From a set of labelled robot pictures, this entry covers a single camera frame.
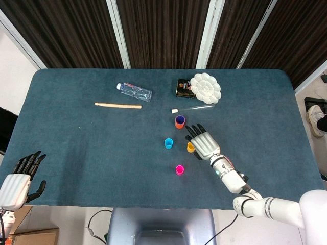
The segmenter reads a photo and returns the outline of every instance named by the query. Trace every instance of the cardboard box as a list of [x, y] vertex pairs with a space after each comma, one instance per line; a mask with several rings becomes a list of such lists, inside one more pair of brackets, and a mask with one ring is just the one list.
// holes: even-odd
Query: cardboard box
[[29, 230], [24, 229], [24, 223], [27, 220], [27, 216], [31, 215], [32, 206], [22, 206], [15, 212], [15, 223], [13, 224], [10, 235], [27, 232]]
[[15, 223], [10, 231], [11, 239], [6, 245], [57, 245], [59, 228], [44, 227], [27, 229], [32, 206], [23, 206], [15, 212]]
[[57, 245], [59, 228], [13, 235], [13, 245]]

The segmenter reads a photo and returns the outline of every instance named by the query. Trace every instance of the dark brown curtain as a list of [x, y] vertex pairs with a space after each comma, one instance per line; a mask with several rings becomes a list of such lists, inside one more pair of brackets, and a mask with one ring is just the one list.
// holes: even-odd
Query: dark brown curtain
[[122, 68], [105, 0], [0, 0], [48, 68]]
[[327, 60], [327, 1], [279, 0], [242, 68], [284, 70], [296, 88]]
[[270, 0], [226, 0], [207, 68], [236, 68]]
[[195, 68], [209, 0], [117, 5], [132, 68]]

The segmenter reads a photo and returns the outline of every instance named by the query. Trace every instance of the robotic finger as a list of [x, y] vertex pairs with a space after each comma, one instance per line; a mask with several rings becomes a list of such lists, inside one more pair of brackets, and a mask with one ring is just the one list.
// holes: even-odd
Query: robotic finger
[[31, 169], [35, 159], [40, 155], [41, 151], [38, 151], [34, 153], [28, 160], [28, 163], [26, 164], [25, 168], [23, 169], [22, 173], [27, 174], [29, 170]]

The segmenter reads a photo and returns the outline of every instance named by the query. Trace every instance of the black cable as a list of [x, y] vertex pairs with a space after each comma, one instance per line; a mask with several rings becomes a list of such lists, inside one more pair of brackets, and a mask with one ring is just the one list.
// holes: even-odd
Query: black cable
[[90, 220], [88, 221], [87, 229], [88, 229], [88, 231], [89, 231], [89, 233], [90, 233], [90, 235], [91, 235], [92, 237], [96, 238], [97, 240], [100, 240], [100, 241], [103, 242], [104, 244], [107, 244], [103, 239], [101, 239], [100, 237], [98, 237], [97, 235], [95, 235], [94, 232], [93, 232], [93, 230], [90, 228], [91, 220], [93, 219], [93, 217], [96, 216], [98, 213], [103, 212], [103, 211], [107, 211], [107, 212], [112, 213], [112, 211], [109, 210], [109, 209], [102, 209], [102, 210], [96, 212], [96, 213], [95, 213], [95, 214], [90, 218]]
[[239, 215], [237, 214], [235, 216], [234, 220], [228, 226], [226, 226], [224, 229], [222, 229], [220, 232], [218, 232], [216, 235], [214, 235], [209, 241], [206, 242], [205, 245], [207, 245], [209, 242], [211, 242], [212, 239], [214, 239], [216, 236], [218, 236], [220, 233], [222, 233], [224, 230], [226, 230], [228, 227], [230, 227], [235, 222], [235, 220], [237, 219], [238, 216]]
[[1, 243], [2, 245], [5, 245], [5, 225], [4, 225], [4, 220], [2, 219], [2, 215], [0, 214], [0, 222], [1, 222]]

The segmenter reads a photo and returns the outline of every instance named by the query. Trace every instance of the black box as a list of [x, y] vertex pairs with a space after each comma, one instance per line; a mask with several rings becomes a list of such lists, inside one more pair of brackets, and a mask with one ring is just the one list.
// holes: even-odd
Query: black box
[[194, 98], [194, 94], [191, 91], [191, 82], [189, 80], [181, 78], [177, 80], [176, 96]]

